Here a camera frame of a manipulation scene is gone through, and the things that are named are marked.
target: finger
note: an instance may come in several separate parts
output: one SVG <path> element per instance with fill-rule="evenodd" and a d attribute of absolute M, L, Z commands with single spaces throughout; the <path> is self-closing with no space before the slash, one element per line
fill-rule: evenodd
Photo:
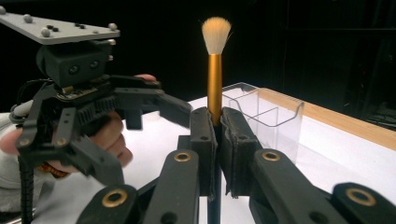
<path fill-rule="evenodd" d="M 123 130 L 123 123 L 120 116 L 117 114 L 110 114 L 111 120 L 109 120 L 95 136 L 91 137 L 91 140 L 103 149 L 107 149 L 112 146 L 120 137 Z"/>
<path fill-rule="evenodd" d="M 0 139 L 0 148 L 8 154 L 19 155 L 20 153 L 15 144 L 21 134 L 22 129 L 17 129 L 7 133 Z"/>
<path fill-rule="evenodd" d="M 67 173 L 78 172 L 78 169 L 76 169 L 74 166 L 63 166 L 60 161 L 48 161 L 48 164 L 59 171 L 63 171 Z"/>
<path fill-rule="evenodd" d="M 157 78 L 150 74 L 139 74 L 139 75 L 136 75 L 135 77 L 142 77 L 146 81 L 157 81 Z"/>
<path fill-rule="evenodd" d="M 116 156 L 122 166 L 127 165 L 134 156 L 132 152 L 125 146 L 125 139 L 123 135 L 120 135 L 120 138 L 106 151 Z"/>

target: makeup brush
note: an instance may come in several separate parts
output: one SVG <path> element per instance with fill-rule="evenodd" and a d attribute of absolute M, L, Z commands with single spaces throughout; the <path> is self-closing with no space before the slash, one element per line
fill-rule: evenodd
<path fill-rule="evenodd" d="M 213 125 L 219 126 L 222 95 L 222 61 L 224 50 L 231 30 L 231 24 L 221 17 L 207 19 L 202 25 L 205 45 L 209 53 L 207 79 L 207 108 L 212 116 Z"/>

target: gold brush handle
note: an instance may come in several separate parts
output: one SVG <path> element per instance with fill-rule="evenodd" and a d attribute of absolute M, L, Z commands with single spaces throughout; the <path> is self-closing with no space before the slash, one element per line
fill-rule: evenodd
<path fill-rule="evenodd" d="M 222 66 L 221 54 L 209 54 L 207 77 L 207 108 L 213 125 L 219 126 L 221 116 Z"/>

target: clear plastic container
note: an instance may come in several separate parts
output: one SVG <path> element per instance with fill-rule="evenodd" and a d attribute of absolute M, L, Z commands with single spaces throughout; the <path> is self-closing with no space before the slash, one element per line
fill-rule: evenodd
<path fill-rule="evenodd" d="M 243 113 L 263 148 L 279 150 L 296 162 L 303 101 L 241 82 L 223 88 L 222 105 Z"/>

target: brush bristles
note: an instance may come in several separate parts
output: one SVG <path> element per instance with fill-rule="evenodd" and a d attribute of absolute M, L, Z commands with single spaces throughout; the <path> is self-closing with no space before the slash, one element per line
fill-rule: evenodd
<path fill-rule="evenodd" d="M 221 17 L 207 19 L 202 25 L 202 33 L 209 54 L 221 54 L 230 33 L 231 24 Z"/>

